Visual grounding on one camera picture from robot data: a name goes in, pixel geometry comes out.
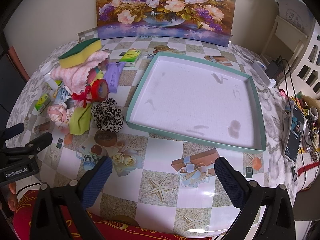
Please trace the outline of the person's hand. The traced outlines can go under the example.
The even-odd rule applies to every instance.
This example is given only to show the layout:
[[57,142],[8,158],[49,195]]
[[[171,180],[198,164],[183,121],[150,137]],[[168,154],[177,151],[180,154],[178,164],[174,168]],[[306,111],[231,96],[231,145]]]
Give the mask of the person's hand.
[[1,193],[4,196],[4,199],[7,201],[10,210],[15,211],[18,203],[16,196],[16,183],[13,182],[1,187]]

